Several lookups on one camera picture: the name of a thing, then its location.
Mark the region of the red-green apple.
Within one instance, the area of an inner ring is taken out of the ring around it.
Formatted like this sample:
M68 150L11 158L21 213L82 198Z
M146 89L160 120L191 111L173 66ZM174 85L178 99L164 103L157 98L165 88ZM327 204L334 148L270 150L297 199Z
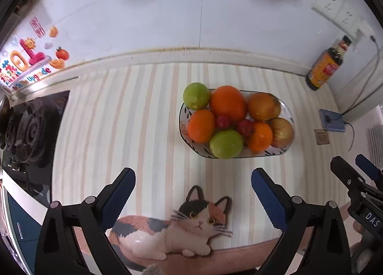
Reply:
M285 148L291 144L294 139L294 129L289 121L278 117L270 120L268 125L273 132L272 147Z
M270 93L258 92L249 97L247 111L255 120L269 121L280 115L281 103Z

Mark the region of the small orange front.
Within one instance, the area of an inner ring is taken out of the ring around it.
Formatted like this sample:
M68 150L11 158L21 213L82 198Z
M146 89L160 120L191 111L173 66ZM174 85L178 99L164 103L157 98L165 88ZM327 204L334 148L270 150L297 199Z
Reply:
M253 133L247 138L247 145L253 152L267 149L273 141L273 131L265 122L254 122Z

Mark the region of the green apple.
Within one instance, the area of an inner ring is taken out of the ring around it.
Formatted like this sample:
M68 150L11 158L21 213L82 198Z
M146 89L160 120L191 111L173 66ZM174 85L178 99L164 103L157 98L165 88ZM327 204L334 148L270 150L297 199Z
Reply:
M219 159L237 157L243 150L242 136L235 130L217 132L210 140L210 151Z
M191 83L183 92L183 101L189 109L203 109L208 106L210 101L210 91L202 83Z

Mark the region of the red cherry tomato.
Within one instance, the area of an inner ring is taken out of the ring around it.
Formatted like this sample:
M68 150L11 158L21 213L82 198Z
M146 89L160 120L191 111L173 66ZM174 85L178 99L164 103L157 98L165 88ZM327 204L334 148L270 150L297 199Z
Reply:
M231 119L226 115L218 115L215 118L215 126L220 130L228 130L232 127Z
M254 123L249 119L243 119L237 124L236 131L244 137L249 137L254 132Z

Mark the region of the medium orange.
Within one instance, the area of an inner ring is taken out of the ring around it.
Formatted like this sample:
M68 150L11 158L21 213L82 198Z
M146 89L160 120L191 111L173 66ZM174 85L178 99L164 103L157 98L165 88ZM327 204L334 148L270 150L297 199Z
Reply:
M207 143L215 132L215 117L208 109L193 113L188 123L188 136L196 143Z

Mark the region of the large orange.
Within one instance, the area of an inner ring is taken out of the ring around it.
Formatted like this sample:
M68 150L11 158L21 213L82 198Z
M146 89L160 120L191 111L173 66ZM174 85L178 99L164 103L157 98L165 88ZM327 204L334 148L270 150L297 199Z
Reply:
M220 86L213 90L209 107L215 116L224 115L234 124L247 115L247 103L244 96L232 86Z

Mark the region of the blue cabinet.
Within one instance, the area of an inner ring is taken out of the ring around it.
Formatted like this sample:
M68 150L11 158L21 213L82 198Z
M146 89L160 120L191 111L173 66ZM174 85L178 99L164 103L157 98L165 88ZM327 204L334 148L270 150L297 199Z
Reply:
M24 259L33 271L38 246L39 233L42 226L37 223L13 198L8 195L10 217L17 243Z

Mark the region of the brown mat label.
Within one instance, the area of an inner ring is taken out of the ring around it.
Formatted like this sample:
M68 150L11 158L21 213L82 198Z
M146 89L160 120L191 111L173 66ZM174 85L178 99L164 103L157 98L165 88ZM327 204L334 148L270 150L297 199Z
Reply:
M315 129L315 141L317 145L329 145L330 140L328 136L328 131L324 129Z

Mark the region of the blue smartphone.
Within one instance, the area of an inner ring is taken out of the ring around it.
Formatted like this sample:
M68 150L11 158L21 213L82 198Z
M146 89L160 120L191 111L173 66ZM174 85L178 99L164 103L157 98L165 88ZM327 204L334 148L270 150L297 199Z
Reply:
M342 114L327 109L319 109L319 116L324 130L328 132L345 132Z

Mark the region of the striped cat table mat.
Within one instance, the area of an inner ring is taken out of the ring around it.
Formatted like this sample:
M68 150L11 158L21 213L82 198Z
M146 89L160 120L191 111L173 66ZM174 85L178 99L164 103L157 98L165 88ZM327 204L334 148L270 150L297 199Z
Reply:
M230 85L269 92L290 109L295 138L290 149L265 158L215 160L196 154L181 138L182 94L192 82L216 88ZM347 191L331 173L334 156L346 156L343 133L318 145L320 109L336 110L328 87L311 91L301 76L269 69L203 63L149 64L84 74L55 86L68 91L53 163L52 197L77 204L97 195L125 167L136 173L136 187L124 215L167 219L199 185L209 201L231 197L230 237L212 240L223 249L265 244L279 236L251 187L251 173L262 167L291 195L311 204L345 206Z

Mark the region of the white oval patterned plate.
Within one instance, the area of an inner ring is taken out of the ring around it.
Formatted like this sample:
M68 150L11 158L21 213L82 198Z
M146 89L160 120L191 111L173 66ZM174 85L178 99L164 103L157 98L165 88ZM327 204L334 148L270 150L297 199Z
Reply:
M258 93L258 92L250 92L250 91L241 91L239 90L240 93L244 96L244 99L246 101L246 103L248 102L249 100L249 97L254 94L254 93ZM287 108L287 106L285 105L285 103L283 103L283 101L281 101L279 98L278 98L279 102L281 103L281 113L278 117L280 118L284 118L286 119L287 121L289 121L292 126L294 127L294 123L293 123L293 119L292 119L292 116L290 114L290 110ZM180 131L180 136L181 138L183 139L183 141L188 145L188 147L190 147L194 152L196 152L197 154L199 154L200 156L204 157L204 158L212 158L212 159L219 159L219 158L216 158L212 152L210 151L210 141L207 142L207 143L196 143L194 141L192 141L190 139L190 137L188 136L188 123L190 121L190 118L191 116L193 115L194 112L196 112L197 110L192 110L192 109L189 109L185 103L183 102L182 103L182 106L181 106L181 109L180 109L180 113L179 113L179 131ZM249 119L251 120L252 122L265 122L268 124L269 121L260 121L260 120L255 120L253 119L248 111L247 111L247 115L244 119ZM234 123L231 123L232 124L232 127L229 129L229 130L235 130L236 131L236 126L237 124L234 124ZM215 126L215 132L214 132L214 135L217 133L217 132L220 132L222 130L220 129L217 129L216 126ZM281 154L284 154L287 149L290 148L291 144L285 148L274 148L272 147L271 145L261 151L261 152L253 152L247 145L247 138L248 137L244 137L242 136L242 139L243 139L243 150L242 152L235 158L252 158L252 157L258 157L258 156L278 156L278 155L281 155Z

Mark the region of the soy sauce bottle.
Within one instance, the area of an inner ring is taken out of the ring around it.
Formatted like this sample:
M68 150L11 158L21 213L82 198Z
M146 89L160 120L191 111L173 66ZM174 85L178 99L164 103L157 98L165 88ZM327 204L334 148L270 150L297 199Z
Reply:
M305 76L308 87L317 91L338 70L352 41L344 35L335 46L324 50Z

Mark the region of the black gas stove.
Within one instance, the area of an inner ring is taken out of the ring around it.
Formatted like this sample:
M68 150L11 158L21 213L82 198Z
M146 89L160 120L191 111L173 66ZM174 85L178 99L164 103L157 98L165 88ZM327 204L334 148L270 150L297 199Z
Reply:
M27 194L51 203L53 160L69 92L38 97L12 108L2 167Z

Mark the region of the white wall socket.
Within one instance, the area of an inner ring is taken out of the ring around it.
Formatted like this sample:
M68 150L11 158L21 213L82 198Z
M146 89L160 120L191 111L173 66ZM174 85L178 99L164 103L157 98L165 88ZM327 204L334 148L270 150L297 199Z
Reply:
M357 25L365 21L346 0L315 0L312 10L335 24L353 41L356 39Z

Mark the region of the colourful wall stickers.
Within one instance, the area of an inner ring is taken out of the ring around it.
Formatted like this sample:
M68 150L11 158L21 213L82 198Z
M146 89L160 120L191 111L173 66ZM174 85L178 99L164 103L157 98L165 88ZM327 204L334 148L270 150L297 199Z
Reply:
M58 26L30 16L1 48L1 89L14 94L69 66L71 47Z

